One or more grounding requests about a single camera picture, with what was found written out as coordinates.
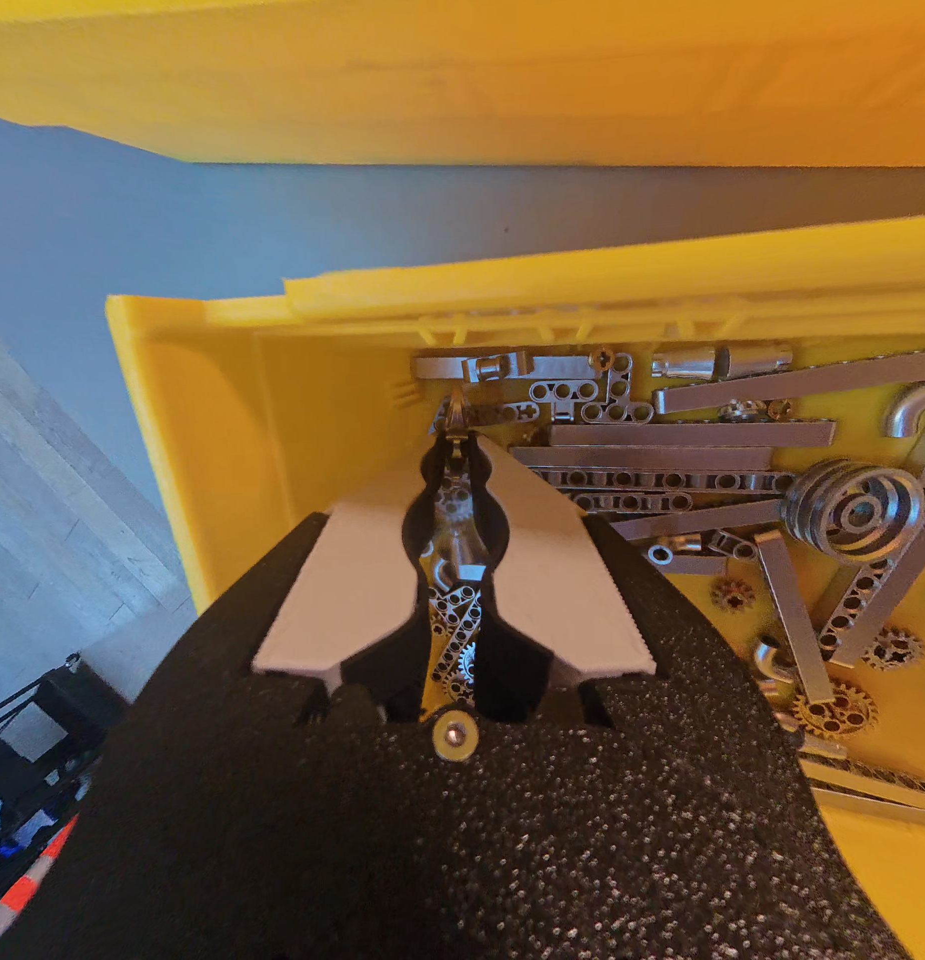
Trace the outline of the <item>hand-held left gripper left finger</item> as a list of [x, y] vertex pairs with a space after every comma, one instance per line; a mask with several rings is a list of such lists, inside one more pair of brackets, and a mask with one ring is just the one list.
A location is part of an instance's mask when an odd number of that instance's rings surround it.
[[422, 547], [405, 523], [451, 449], [425, 439], [331, 507], [253, 658], [257, 673], [325, 684], [423, 684], [431, 653]]

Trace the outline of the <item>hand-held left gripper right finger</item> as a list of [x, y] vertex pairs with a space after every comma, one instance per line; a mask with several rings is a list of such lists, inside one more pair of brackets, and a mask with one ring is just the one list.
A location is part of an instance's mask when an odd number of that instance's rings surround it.
[[657, 664], [584, 512], [486, 436], [470, 436], [474, 522], [487, 550], [477, 691], [545, 691]]

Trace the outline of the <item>shiny grey brick piece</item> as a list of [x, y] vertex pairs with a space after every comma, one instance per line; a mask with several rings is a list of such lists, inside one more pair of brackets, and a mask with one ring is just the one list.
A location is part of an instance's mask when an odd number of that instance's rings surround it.
[[438, 594], [450, 594], [483, 581], [490, 552], [477, 526], [469, 442], [445, 430], [435, 432], [432, 439], [421, 463], [423, 503], [432, 531], [420, 563], [430, 587]]

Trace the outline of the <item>pile of grey brick parts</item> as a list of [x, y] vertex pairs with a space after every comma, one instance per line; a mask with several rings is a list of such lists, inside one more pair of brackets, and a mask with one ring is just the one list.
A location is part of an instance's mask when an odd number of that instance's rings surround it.
[[636, 357], [531, 349], [423, 354], [412, 375], [477, 387], [473, 426], [540, 427], [510, 455], [660, 572], [707, 583], [720, 616], [768, 615], [743, 641], [760, 690], [794, 733], [816, 795], [833, 806], [925, 818], [925, 782], [858, 745], [921, 732], [918, 683], [877, 672], [925, 669], [925, 520], [893, 557], [829, 558], [788, 533], [781, 502], [820, 461], [901, 469], [925, 493], [925, 348], [793, 367], [786, 343], [663, 349], [652, 402], [633, 397]]

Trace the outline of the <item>yellow plastic bin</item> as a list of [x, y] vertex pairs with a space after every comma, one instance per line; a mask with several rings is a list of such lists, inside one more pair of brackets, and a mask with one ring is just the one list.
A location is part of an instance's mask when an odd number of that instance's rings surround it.
[[0, 118], [185, 162], [925, 166], [925, 2], [0, 2]]
[[271, 296], [112, 296], [106, 315], [203, 612], [308, 514], [421, 442], [457, 354], [610, 343], [644, 363], [789, 342], [799, 364], [925, 350], [925, 216], [285, 281]]

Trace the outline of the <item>grey brick pulley wheel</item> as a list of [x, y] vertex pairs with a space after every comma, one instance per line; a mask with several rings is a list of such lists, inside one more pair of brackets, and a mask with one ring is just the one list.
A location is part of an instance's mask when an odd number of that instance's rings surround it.
[[780, 515], [796, 540], [840, 564], [867, 566], [912, 541], [925, 520], [925, 491], [898, 467], [829, 459], [798, 475]]

